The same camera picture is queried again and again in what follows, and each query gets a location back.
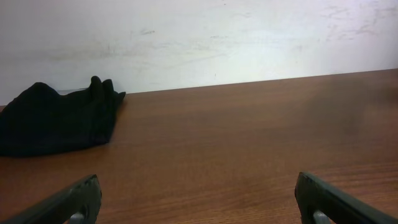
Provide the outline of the black folded garment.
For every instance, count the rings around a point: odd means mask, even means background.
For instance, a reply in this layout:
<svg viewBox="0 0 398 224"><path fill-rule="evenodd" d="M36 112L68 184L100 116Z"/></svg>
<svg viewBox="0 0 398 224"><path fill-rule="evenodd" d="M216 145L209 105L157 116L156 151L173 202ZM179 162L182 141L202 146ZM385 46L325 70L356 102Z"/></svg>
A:
<svg viewBox="0 0 398 224"><path fill-rule="evenodd" d="M1 111L1 155L44 156L106 144L125 96L112 80L97 76L88 88L66 95L37 82Z"/></svg>

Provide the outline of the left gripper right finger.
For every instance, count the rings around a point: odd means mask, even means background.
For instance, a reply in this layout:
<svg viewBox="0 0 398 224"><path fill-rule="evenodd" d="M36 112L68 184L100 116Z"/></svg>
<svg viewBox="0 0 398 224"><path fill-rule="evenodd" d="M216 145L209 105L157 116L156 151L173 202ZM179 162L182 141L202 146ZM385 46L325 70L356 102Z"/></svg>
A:
<svg viewBox="0 0 398 224"><path fill-rule="evenodd" d="M316 223L397 223L397 219L342 192L308 172L300 172L295 199L301 222Z"/></svg>

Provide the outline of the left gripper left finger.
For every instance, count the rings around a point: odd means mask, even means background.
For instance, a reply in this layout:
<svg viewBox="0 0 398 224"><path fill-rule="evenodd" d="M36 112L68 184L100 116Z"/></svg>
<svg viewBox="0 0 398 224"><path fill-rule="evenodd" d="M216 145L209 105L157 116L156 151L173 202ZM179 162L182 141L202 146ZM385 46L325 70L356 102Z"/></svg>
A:
<svg viewBox="0 0 398 224"><path fill-rule="evenodd" d="M97 175L88 175L4 223L90 223L94 224L101 207L102 192Z"/></svg>

